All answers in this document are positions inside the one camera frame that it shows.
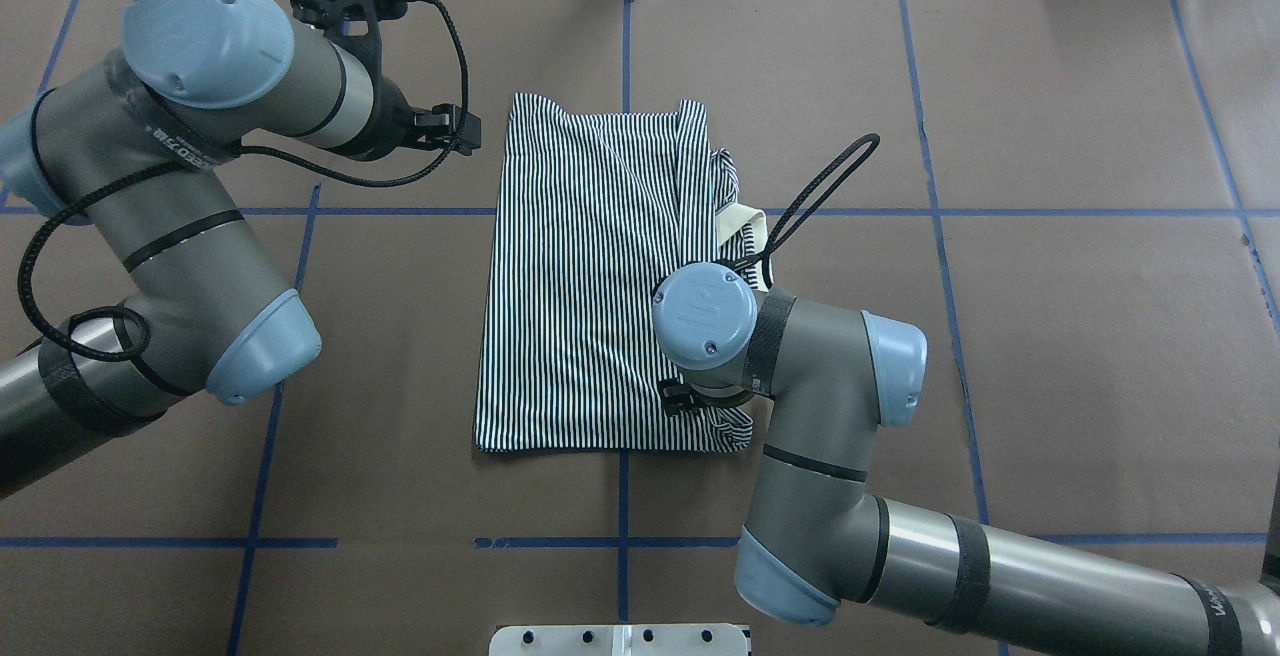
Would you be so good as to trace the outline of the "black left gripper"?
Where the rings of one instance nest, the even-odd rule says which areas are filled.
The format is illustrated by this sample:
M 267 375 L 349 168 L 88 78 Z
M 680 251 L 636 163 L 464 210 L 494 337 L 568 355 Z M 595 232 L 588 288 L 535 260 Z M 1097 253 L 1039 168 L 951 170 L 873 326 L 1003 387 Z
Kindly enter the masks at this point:
M 380 85 L 379 96 L 381 111 L 375 126 L 376 159 L 401 147 L 471 156 L 483 146 L 483 120 L 465 105 L 411 106 L 401 88 L 390 81 Z

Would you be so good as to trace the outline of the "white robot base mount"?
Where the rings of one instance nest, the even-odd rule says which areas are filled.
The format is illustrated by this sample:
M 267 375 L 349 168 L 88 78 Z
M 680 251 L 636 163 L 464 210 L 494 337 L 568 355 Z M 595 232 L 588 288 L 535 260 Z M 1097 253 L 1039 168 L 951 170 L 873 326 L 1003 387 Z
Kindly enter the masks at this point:
M 489 655 L 751 655 L 750 628 L 732 623 L 511 625 Z

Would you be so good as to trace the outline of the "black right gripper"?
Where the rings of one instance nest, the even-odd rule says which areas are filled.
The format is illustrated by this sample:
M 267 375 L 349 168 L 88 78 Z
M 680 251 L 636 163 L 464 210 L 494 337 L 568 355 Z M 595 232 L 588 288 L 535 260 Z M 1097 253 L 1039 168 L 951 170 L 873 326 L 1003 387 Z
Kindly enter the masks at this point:
M 710 395 L 681 379 L 659 381 L 662 411 L 667 416 L 685 416 L 703 409 L 736 409 L 750 400 L 753 392 L 731 388 L 727 395 Z

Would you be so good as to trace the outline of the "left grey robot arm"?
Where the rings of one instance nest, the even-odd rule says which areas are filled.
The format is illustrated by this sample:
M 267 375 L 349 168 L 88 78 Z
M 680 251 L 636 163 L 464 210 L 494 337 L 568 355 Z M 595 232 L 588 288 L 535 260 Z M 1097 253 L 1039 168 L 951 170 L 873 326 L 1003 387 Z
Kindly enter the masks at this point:
M 15 291 L 38 338 L 3 366 L 3 496 L 10 497 L 205 391 L 242 404 L 312 363 L 323 340 L 218 178 L 271 158 L 362 188 L 278 147 L 265 131 L 355 161 L 408 147 L 481 146 L 468 101 L 411 106 L 383 69 L 380 24 L 442 0 L 129 0 L 118 47 L 40 94 L 3 127 L 3 183 L 44 223 Z M 35 297 L 40 254 L 61 226 L 92 226 L 137 291 L 60 322 Z

